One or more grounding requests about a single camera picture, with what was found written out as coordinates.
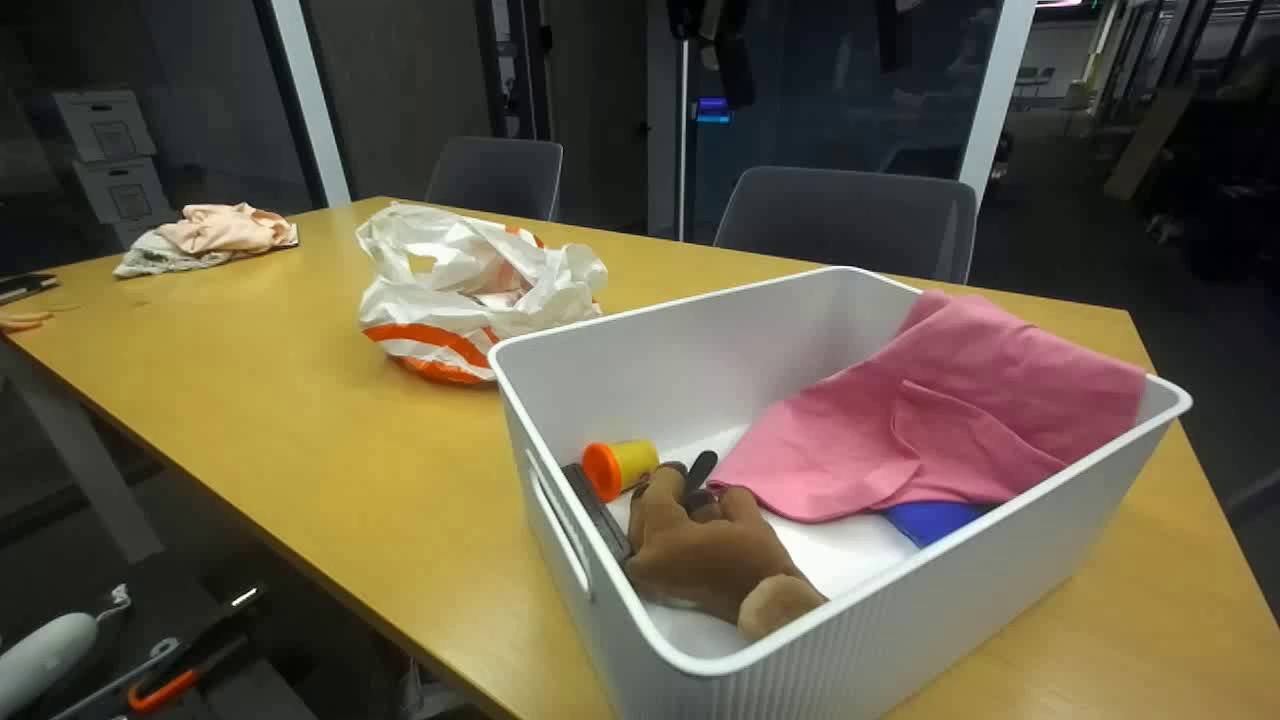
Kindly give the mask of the orange handled tool on floor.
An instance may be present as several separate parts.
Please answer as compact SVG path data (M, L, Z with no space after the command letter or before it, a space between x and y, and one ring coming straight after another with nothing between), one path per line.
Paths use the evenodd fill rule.
M251 644L251 621L262 617L264 592L246 588L219 612L202 621L180 646L149 667L127 693L124 709L132 717L153 717L191 687L207 683L219 667L239 661Z

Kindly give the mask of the pink shirt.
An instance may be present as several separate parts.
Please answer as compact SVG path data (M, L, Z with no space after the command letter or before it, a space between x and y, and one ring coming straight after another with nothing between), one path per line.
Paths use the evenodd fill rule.
M711 480L805 522L1003 503L1120 437L1143 384L989 300L925 290L879 352L778 399Z

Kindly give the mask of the peach and grey cloth pile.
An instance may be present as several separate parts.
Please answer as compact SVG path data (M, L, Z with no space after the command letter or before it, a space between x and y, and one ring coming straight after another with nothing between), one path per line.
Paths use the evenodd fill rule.
M178 219L141 232L114 276L202 272L295 243L295 225L279 210L256 202L188 202Z

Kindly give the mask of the orange yellow toy cup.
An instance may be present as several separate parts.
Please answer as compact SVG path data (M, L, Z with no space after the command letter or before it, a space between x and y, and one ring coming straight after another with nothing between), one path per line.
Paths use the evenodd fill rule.
M599 501L623 494L641 474L662 464L650 440L593 440L582 467Z

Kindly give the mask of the blue handled black brush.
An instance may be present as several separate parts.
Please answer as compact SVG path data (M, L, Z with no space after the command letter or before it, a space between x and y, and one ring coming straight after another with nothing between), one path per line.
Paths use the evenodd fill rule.
M901 536L908 536L915 546L930 546L980 515L984 515L984 503L952 503L952 501L914 501L884 511L884 518Z

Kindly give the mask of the white plastic storage bin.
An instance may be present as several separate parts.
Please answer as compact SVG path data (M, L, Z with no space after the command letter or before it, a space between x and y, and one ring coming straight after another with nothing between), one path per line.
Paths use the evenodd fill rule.
M824 605L747 639L662 608L623 575L623 501L571 474L595 440L670 458L730 454L769 402L884 345L915 304L864 269L721 287L615 313L494 352L528 528L623 720L874 720L1066 585L1191 397L1153 370L1129 419L971 522L914 544L879 515L785 518Z

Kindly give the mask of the black plastic spoon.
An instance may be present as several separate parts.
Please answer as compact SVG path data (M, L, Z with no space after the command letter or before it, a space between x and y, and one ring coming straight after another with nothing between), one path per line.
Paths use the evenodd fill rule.
M711 467L721 464L721 454L707 448L701 450L689 470L686 470L686 494L680 503L694 511L705 501L705 482L711 474Z

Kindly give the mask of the grey office chair right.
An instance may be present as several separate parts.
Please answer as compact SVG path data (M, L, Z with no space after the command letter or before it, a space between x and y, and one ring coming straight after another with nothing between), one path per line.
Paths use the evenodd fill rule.
M762 162L736 181L715 243L968 284L978 193L939 176Z

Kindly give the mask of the white orange carrier bag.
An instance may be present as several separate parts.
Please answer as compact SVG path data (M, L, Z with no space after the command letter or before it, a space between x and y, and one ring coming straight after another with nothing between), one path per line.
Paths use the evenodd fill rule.
M388 202L356 229L376 276L360 333L438 384L494 384L489 352L599 313L609 264L584 243L547 246L532 229Z

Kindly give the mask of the brown plush toy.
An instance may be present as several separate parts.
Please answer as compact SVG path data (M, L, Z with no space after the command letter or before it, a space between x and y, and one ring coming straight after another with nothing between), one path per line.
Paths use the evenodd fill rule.
M751 490L698 490L673 464L632 490L623 571L646 599L707 612L747 639L824 605Z

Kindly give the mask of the grey white device on floor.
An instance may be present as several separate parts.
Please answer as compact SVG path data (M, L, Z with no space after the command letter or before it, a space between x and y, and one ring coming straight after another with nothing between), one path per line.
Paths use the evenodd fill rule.
M52 693L105 637L105 623L132 608L132 592L117 585L95 612L62 612L0 653L0 720Z

